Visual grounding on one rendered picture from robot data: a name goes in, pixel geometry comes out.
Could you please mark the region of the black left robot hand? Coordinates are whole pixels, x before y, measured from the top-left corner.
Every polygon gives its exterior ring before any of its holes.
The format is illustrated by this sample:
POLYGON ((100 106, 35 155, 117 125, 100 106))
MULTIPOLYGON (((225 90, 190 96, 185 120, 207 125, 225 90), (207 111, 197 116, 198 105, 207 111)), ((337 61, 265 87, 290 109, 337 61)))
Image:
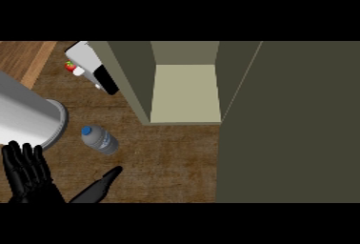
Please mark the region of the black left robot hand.
MULTIPOLYGON (((66 204, 66 198, 54 183, 41 145, 18 145, 13 140, 2 148, 4 167, 14 196, 11 203, 66 204)), ((72 199, 72 203, 100 203, 108 194, 110 186, 123 172, 117 166, 72 199)))

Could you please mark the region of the clear water bottle blue cap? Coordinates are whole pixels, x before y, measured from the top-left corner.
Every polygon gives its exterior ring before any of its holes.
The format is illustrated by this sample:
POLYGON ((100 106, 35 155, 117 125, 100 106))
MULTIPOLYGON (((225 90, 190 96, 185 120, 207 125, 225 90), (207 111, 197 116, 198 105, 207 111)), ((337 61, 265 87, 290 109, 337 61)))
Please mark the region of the clear water bottle blue cap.
POLYGON ((88 125, 82 128, 83 143, 105 155, 119 150, 119 140, 105 128, 98 125, 88 125))

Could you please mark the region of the olive open cabinet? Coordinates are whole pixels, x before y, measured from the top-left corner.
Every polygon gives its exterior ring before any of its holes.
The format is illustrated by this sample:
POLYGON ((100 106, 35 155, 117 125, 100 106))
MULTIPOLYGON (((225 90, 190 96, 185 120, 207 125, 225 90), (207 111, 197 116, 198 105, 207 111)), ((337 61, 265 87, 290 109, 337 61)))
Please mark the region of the olive open cabinet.
POLYGON ((142 124, 225 122, 259 41, 94 41, 91 47, 142 124))

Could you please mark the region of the dark olive cabinet door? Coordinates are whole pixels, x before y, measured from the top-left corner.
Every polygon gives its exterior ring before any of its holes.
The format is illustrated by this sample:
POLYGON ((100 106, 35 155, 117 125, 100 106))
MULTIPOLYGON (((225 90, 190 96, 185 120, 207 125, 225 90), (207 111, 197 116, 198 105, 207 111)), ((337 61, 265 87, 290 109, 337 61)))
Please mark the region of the dark olive cabinet door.
POLYGON ((360 202, 360 42, 266 42, 221 127, 221 202, 360 202))

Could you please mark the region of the large white grey cylinder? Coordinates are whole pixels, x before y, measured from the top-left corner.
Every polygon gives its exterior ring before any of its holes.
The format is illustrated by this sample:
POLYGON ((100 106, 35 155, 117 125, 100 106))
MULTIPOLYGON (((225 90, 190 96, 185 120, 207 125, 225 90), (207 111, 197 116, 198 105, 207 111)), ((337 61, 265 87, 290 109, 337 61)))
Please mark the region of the large white grey cylinder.
POLYGON ((13 140, 48 150, 60 141, 70 122, 66 105, 45 99, 0 71, 0 144, 13 140))

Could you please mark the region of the white appliance with black panel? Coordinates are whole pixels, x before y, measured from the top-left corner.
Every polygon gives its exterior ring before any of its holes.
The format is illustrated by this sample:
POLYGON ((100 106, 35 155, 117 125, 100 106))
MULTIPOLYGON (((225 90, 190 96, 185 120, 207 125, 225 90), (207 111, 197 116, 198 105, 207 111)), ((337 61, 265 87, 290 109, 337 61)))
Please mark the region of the white appliance with black panel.
POLYGON ((85 76, 97 88, 114 95, 120 89, 107 71, 103 60, 88 41, 77 41, 66 50, 69 61, 76 64, 74 76, 85 76))

